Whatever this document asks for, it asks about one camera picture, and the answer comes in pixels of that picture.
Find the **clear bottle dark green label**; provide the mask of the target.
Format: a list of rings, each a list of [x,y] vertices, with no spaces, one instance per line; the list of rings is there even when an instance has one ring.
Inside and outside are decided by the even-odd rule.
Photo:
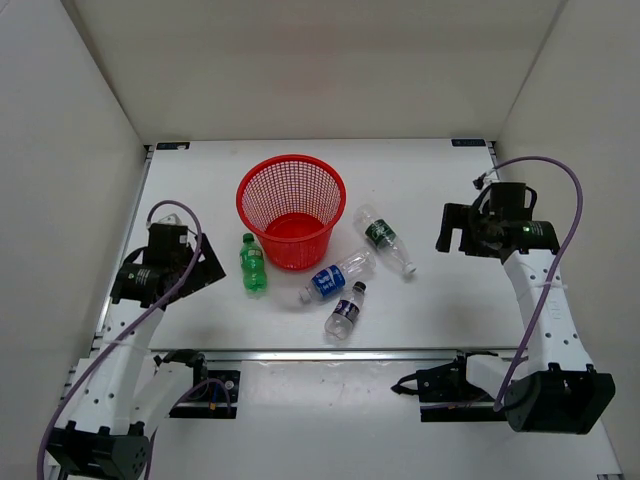
[[[410,279],[415,274],[416,266],[404,242],[371,205],[362,205],[354,212],[353,225],[389,270],[403,279]]]

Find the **green plastic soda bottle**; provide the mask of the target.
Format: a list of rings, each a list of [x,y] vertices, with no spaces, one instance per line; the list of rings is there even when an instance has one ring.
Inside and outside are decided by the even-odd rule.
[[[264,292],[268,285],[264,254],[252,233],[243,235],[239,258],[244,288],[251,293]]]

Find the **small clear bottle purple label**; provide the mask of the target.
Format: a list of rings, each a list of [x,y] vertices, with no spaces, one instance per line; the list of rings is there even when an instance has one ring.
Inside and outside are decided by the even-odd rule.
[[[357,281],[342,295],[324,325],[325,333],[334,340],[346,340],[352,333],[362,309],[366,284]]]

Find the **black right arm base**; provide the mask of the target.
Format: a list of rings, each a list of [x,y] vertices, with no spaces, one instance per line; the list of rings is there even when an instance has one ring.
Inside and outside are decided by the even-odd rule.
[[[489,405],[493,398],[466,380],[469,356],[459,352],[449,363],[416,370],[401,377],[391,391],[418,398],[422,423],[505,422],[505,414]]]

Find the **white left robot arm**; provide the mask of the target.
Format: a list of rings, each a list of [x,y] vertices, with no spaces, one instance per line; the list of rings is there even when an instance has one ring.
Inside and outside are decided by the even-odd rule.
[[[188,236],[185,225],[152,223],[147,245],[120,266],[111,301],[137,303],[144,320],[106,325],[97,356],[73,381],[46,436],[45,451],[64,474],[141,478],[150,467],[160,422],[177,404],[208,392],[204,355],[190,349],[156,357],[153,378],[137,385],[166,308],[225,276],[207,236],[198,234],[193,243]]]

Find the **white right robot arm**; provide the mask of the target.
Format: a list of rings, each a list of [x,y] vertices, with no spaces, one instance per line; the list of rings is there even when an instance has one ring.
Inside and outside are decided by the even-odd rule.
[[[524,183],[498,182],[470,205],[443,207],[439,252],[496,258],[509,278],[525,328],[524,347],[509,364],[472,353],[449,375],[460,399],[483,391],[519,432],[585,435],[615,394],[611,374],[596,370],[577,334],[559,271],[561,246],[553,225],[536,220],[536,192]]]

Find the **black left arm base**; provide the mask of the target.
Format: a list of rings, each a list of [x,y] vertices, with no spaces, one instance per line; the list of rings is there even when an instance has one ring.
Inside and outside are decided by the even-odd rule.
[[[172,419],[231,420],[238,410],[241,370],[238,364],[214,363],[208,367],[208,382],[202,377],[194,381],[198,389],[175,406]]]

